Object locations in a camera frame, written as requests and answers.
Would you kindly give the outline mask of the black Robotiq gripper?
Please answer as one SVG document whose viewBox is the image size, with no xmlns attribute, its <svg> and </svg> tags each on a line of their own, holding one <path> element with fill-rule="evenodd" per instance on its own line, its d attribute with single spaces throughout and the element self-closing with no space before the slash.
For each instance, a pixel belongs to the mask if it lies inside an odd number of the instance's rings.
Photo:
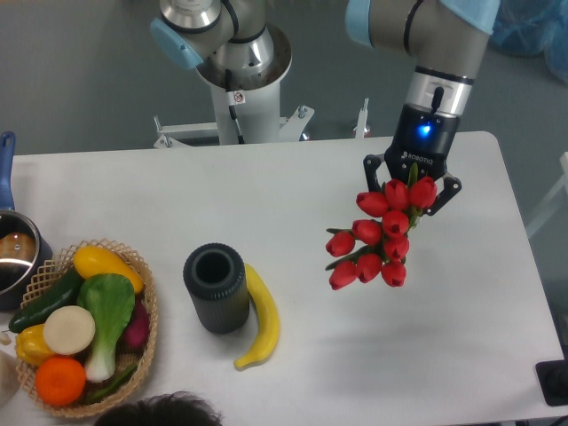
<svg viewBox="0 0 568 426">
<path fill-rule="evenodd" d="M 363 168 L 368 191 L 382 193 L 377 171 L 386 162 L 392 178 L 407 182 L 410 168 L 418 166 L 419 177 L 442 178 L 443 189 L 432 205 L 424 210 L 430 217 L 437 214 L 462 189 L 462 182 L 447 172 L 447 156 L 458 129 L 458 116 L 433 114 L 423 108 L 404 105 L 391 145 L 385 154 L 368 154 Z"/>
</svg>

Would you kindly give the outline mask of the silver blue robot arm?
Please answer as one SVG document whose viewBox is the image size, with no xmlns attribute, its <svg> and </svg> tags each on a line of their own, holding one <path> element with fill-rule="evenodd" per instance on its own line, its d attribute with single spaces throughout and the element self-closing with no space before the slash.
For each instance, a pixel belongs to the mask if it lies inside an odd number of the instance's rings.
<svg viewBox="0 0 568 426">
<path fill-rule="evenodd" d="M 443 184 L 436 214 L 462 188 L 446 159 L 477 77 L 499 9 L 496 1 L 351 1 L 345 28 L 356 43 L 416 58 L 398 127 L 383 154 L 364 161 L 368 188 L 376 172 L 393 178 L 429 177 Z M 266 19 L 263 1 L 163 1 L 150 32 L 179 67 L 196 70 L 211 91 L 223 145 L 287 142 L 304 121 L 280 116 L 280 83 L 292 53 L 282 31 Z"/>
</svg>

